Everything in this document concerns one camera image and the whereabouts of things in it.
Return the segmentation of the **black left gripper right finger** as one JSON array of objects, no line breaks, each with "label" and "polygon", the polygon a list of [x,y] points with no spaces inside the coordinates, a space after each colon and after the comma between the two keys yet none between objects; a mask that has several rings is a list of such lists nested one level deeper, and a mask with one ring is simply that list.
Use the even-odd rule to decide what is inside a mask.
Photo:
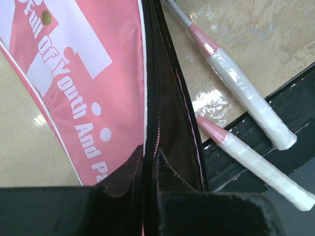
[{"label": "black left gripper right finger", "polygon": [[153,236],[312,236],[314,210],[299,211],[273,189],[198,192],[159,149],[153,164]]}]

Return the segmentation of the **pink badminton racket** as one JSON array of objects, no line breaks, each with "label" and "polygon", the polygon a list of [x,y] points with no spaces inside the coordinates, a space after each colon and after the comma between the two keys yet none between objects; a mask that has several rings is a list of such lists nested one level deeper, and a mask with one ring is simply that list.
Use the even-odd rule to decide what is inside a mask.
[{"label": "pink badminton racket", "polygon": [[198,26],[193,24],[173,0],[168,5],[187,26],[206,62],[255,120],[278,150],[287,150],[297,136],[285,125],[237,63]]},{"label": "pink badminton racket", "polygon": [[196,114],[198,125],[230,157],[274,188],[300,211],[309,211],[315,205],[315,195],[268,162],[231,132]]}]

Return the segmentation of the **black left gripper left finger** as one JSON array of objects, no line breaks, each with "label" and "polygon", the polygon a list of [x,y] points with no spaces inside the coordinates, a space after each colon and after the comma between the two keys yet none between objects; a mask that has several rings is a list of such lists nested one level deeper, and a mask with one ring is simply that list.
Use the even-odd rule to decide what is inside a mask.
[{"label": "black left gripper left finger", "polygon": [[0,190],[3,236],[139,236],[143,146],[109,177],[86,187]]}]

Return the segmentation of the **pink sport racket bag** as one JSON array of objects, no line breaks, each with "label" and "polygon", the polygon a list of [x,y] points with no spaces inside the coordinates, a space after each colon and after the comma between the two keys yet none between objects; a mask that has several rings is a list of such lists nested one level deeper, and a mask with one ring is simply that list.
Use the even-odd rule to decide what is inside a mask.
[{"label": "pink sport racket bag", "polygon": [[1,187],[92,186],[161,147],[210,188],[160,0],[0,3]]}]

